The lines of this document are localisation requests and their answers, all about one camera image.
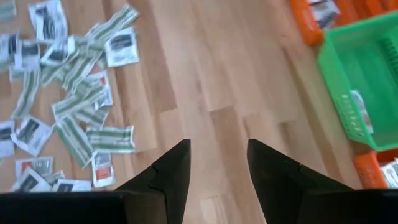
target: orange plastic crate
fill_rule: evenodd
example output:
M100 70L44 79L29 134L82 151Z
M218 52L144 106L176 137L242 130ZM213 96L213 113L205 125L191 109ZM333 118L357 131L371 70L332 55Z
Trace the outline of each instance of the orange plastic crate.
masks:
M335 0L341 14L335 26L343 26L356 21L384 14L398 9L398 0ZM315 21L311 5L307 0L290 0L298 28L307 45L318 45L323 40L323 30Z
M354 165L365 189L388 188L380 170L381 164L394 161L398 157L398 149L384 152L371 151L354 158Z

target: white packet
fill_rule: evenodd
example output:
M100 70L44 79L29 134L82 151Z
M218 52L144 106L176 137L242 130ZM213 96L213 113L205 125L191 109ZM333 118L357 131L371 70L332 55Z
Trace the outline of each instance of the white packet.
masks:
M112 88L111 85L109 84L109 79L106 70L98 72L96 74L88 75L86 79L101 80L102 85L106 89L104 97L94 103L94 109L97 111L104 106L112 106L113 105Z
M389 188L398 188L398 164L397 160L380 168Z
M8 22L17 16L15 0L0 2L0 22Z
M0 123L0 158L14 155L15 145L11 139L11 134L14 132L14 128L14 121L4 121Z
M19 32L14 34L0 34L0 62L14 59L19 41Z
M29 4L28 8L37 41L52 43L68 37L68 22L61 1Z
M91 167L94 187L106 187L116 182L110 153L97 153Z
M323 30L332 28L337 15L340 14L340 10L332 0L313 3L311 8L315 21L318 22L319 28Z
M40 69L40 46L34 40L22 40L17 43L14 56L16 70L36 71Z
M27 116L22 120L21 127L11 134L11 139L21 149L37 157L52 131L52 127L44 122Z
M373 126L371 119L369 117L368 111L366 110L365 101L363 100L360 92L358 90L351 90L351 94L354 98L355 103L358 106L359 112L361 113L362 119L365 121L366 130L369 134L373 134Z
M42 177L52 174L54 157L38 157L15 160L15 176L18 178L28 168L32 168Z
M75 50L76 44L73 36L67 40L59 40L47 49L40 62L48 66L62 65L70 59Z
M47 183L49 183L51 186L56 184L58 182L58 180L64 179L64 178L65 178L65 174L63 173L62 170L44 177L45 181L47 181Z
M28 167L11 187L10 192L49 192L51 186L38 173Z
M65 180L59 179L52 187L53 192L87 192L91 191L89 180Z
M105 43L108 67L119 67L139 62L136 33L132 27L115 33Z

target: wooden floor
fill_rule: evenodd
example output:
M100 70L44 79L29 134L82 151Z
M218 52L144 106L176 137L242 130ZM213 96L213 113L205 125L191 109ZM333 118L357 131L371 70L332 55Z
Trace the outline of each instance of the wooden floor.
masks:
M17 0L18 19L0 32L20 28L32 37L27 2ZM126 0L62 1L70 33L84 35L109 19ZM130 0L141 61L108 73L114 106L107 126L134 125L136 154L113 156L117 184L145 169L184 138L192 140L192 175L184 223L265 223L246 162L256 138L305 165L361 188L345 137L314 51L296 28L288 0ZM0 75L0 120L8 119L21 82ZM54 123L51 103L64 93L57 83L39 91L31 111ZM43 156L55 170L90 179L56 133ZM29 157L20 149L16 158ZM0 189L15 181L14 159L0 167Z

